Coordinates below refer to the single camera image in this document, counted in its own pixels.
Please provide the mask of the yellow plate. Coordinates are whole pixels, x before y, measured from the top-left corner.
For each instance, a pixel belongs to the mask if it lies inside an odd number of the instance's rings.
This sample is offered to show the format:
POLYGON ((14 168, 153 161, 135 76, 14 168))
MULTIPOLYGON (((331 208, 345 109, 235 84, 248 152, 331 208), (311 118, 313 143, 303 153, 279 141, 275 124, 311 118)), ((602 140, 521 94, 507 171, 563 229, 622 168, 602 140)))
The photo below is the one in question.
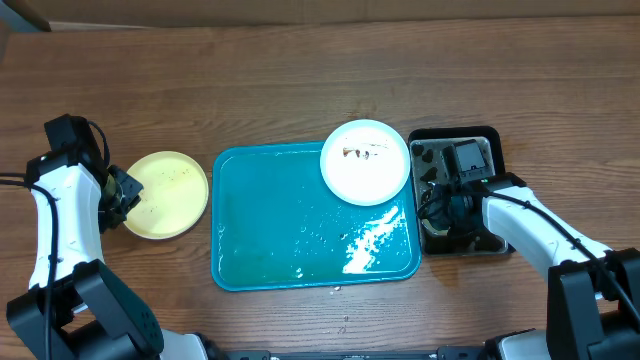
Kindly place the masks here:
POLYGON ((128 213, 124 225, 150 240, 176 237, 194 226, 209 200, 209 182, 191 157, 161 151, 134 163, 127 173, 143 185, 140 202, 128 213))

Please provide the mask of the white plate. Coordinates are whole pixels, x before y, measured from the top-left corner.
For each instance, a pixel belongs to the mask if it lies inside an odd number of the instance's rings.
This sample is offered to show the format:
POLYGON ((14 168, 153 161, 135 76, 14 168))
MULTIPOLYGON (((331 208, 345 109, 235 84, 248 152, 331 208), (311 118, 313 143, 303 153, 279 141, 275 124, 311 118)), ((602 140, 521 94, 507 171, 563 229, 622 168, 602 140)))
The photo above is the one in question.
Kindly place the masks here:
POLYGON ((324 142, 320 171, 327 187, 341 200, 357 206, 379 205, 395 197, 408 181, 408 146, 383 122, 349 121, 324 142))

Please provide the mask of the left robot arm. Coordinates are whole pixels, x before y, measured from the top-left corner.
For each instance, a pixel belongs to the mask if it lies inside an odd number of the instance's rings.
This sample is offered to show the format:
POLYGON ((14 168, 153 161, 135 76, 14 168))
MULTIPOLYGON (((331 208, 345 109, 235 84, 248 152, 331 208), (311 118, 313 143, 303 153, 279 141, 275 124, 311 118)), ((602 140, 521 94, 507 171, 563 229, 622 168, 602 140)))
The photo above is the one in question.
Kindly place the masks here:
POLYGON ((104 263, 102 188, 80 162, 46 154, 28 162, 38 211, 37 260, 27 293, 7 304, 11 329, 38 359, 207 359, 197 334, 163 329, 104 263))

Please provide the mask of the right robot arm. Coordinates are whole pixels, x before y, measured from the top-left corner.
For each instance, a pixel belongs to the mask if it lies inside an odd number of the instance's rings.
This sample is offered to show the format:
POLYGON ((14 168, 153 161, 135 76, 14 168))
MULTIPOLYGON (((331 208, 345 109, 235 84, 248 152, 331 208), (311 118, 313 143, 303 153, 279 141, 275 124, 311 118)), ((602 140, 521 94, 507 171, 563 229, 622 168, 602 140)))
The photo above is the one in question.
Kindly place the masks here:
POLYGON ((512 173, 433 184, 417 210, 437 230, 483 229, 544 278, 546 327, 489 340, 484 359, 636 359, 639 251, 612 250, 545 207, 512 173))

